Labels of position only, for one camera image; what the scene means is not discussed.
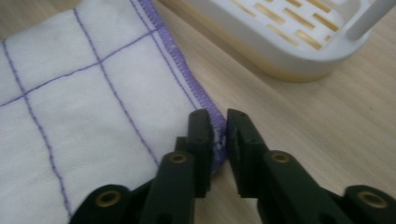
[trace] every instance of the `wood grain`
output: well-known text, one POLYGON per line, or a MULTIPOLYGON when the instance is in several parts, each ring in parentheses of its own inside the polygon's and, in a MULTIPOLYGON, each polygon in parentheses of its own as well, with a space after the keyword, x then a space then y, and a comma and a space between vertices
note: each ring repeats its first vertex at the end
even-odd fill
MULTIPOLYGON (((0 0, 0 38, 78 0, 0 0)), ((215 104, 248 113, 269 148, 294 155, 326 189, 369 185, 396 197, 396 9, 366 46, 331 75, 288 83, 269 77, 230 46, 154 1, 195 77, 215 104)), ((197 200, 195 223, 260 223, 254 200, 236 194, 230 166, 197 200)))

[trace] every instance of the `brass insert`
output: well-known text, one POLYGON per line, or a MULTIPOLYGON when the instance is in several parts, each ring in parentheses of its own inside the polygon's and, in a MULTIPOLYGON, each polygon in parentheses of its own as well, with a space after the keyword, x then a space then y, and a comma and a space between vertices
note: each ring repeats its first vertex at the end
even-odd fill
POLYGON ((172 155, 169 160, 173 163, 183 163, 187 160, 187 156, 183 155, 183 154, 174 154, 172 155))
POLYGON ((96 197, 95 202, 96 205, 98 205, 99 207, 109 207, 118 203, 120 199, 121 199, 121 195, 118 191, 109 190, 99 194, 99 196, 96 197))
POLYGON ((274 153, 271 155, 271 159, 273 159, 273 161, 277 161, 281 163, 286 163, 290 161, 290 157, 284 153, 274 153))
POLYGON ((266 15, 269 17, 271 20, 276 21, 278 24, 283 24, 285 20, 281 18, 280 16, 276 15, 275 12, 271 11, 269 8, 263 6, 260 3, 256 3, 254 7, 259 10, 262 14, 266 15))
POLYGON ((359 192, 358 197, 362 202, 374 208, 387 208, 389 206, 385 199, 367 190, 359 192))

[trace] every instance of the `brass screw hole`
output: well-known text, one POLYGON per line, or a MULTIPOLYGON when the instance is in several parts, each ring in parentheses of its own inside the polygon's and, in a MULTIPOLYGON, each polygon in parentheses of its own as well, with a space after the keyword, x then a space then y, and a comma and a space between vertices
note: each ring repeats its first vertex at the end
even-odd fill
POLYGON ((187 159, 188 159, 187 156, 185 156, 183 154, 175 154, 175 155, 172 155, 169 160, 174 163, 182 163, 182 162, 185 162, 187 159))
POLYGON ((388 203, 383 199, 382 197, 370 192, 370 191, 361 191, 358 193, 359 199, 366 203, 367 205, 370 205, 374 208, 387 208, 388 203))
POLYGON ((118 203, 120 199, 121 195, 118 191, 108 190, 99 194, 99 196, 96 197, 96 205, 98 205, 99 207, 109 207, 118 203))
POLYGON ((286 154, 283 154, 283 153, 274 153, 274 154, 271 155, 271 158, 274 161, 282 162, 282 163, 290 161, 290 157, 288 155, 286 155, 286 154))

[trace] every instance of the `white soap dish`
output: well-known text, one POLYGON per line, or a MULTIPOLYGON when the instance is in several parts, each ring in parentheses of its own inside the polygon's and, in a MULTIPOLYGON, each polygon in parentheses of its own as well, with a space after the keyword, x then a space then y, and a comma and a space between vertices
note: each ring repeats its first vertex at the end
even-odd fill
POLYGON ((214 34, 273 77, 330 74, 369 38, 396 0, 183 0, 214 34))

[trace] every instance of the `black plastic part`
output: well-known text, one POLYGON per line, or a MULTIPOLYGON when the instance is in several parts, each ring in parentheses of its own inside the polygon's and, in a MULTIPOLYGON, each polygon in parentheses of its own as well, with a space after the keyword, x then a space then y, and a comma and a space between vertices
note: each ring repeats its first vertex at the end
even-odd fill
POLYGON ((274 195, 286 223, 353 222, 290 154, 270 151, 263 156, 262 178, 274 195))
POLYGON ((247 114, 229 109, 226 148, 238 193, 243 198, 258 198, 262 155, 269 149, 247 114))
POLYGON ((194 156, 195 197, 197 198, 204 198, 210 190, 213 146, 213 128, 207 111, 200 109, 190 113, 187 137, 177 139, 176 151, 183 150, 194 156))
POLYGON ((194 211, 194 157, 172 152, 163 157, 139 224, 191 224, 194 211))
POLYGON ((347 188, 341 207, 355 223, 396 223, 396 201, 385 192, 368 186, 347 188))

